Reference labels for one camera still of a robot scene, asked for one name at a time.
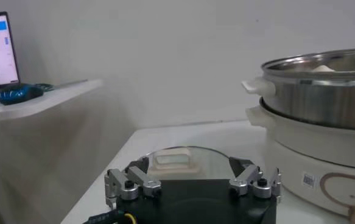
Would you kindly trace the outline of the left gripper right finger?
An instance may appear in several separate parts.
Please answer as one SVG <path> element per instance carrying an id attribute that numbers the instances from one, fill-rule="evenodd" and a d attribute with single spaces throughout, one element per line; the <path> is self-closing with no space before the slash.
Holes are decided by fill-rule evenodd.
<path id="1" fill-rule="evenodd" d="M 229 157 L 234 178 L 228 181 L 230 192 L 235 197 L 247 195 L 250 191 L 256 198 L 281 197 L 281 173 L 275 168 L 270 178 L 264 177 L 262 169 L 249 159 Z"/>

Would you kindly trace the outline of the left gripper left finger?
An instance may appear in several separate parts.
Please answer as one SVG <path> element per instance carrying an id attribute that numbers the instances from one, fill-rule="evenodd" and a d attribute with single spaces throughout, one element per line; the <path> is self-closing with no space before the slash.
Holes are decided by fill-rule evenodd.
<path id="1" fill-rule="evenodd" d="M 148 175 L 148 157 L 132 161 L 124 170 L 108 169 L 104 175 L 105 202 L 116 204 L 120 198 L 133 201 L 143 196 L 158 198 L 161 195 L 161 181 Z"/>

